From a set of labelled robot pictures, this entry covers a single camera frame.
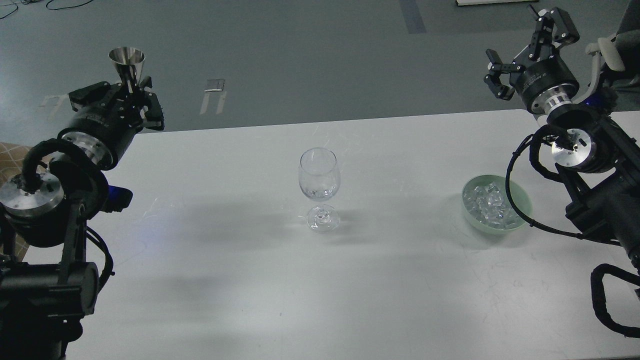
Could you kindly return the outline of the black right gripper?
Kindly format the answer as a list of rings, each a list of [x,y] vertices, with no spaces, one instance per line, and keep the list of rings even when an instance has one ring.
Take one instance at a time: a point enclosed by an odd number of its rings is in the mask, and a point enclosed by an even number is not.
[[[560,57],[560,49],[575,44],[581,38],[569,12],[560,7],[537,10],[528,5],[535,19],[535,29],[525,48],[530,65],[503,63],[492,48],[485,51],[489,64],[483,81],[498,100],[510,101],[516,91],[526,111],[541,115],[544,110],[543,93],[557,87],[573,98],[579,90],[578,80]],[[512,74],[512,86],[503,84],[502,75]]]

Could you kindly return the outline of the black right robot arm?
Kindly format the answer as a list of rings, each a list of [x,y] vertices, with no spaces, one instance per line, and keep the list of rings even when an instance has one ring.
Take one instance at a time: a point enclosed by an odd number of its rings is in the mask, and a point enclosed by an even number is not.
[[[514,206],[530,226],[552,234],[622,247],[634,269],[639,268],[638,142],[611,118],[618,95],[639,89],[639,2],[631,0],[615,34],[586,47],[592,57],[590,81],[578,95],[579,83],[560,50],[580,36],[569,13],[560,7],[536,10],[526,47],[504,62],[486,51],[484,82],[499,100],[521,98],[525,110],[546,116],[546,125],[528,135],[512,154],[506,171],[506,196],[511,173],[528,150],[532,168],[552,182],[562,183],[571,199],[566,218],[577,233],[549,227]]]

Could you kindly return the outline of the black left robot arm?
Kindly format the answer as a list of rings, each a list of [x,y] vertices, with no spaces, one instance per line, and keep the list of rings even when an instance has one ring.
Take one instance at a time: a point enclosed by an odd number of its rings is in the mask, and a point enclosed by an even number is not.
[[[1,358],[64,360],[114,276],[106,241],[89,226],[133,198],[106,172],[144,129],[165,127],[149,76],[122,75],[69,95],[70,125],[27,151],[1,186]]]

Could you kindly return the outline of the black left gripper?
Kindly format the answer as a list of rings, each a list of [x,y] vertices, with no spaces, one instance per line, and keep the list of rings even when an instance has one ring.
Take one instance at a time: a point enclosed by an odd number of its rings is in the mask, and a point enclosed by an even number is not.
[[[119,83],[98,82],[68,94],[75,112],[57,138],[75,144],[102,171],[114,169],[142,128],[162,132],[165,117],[151,76],[143,77],[135,105],[120,100]]]

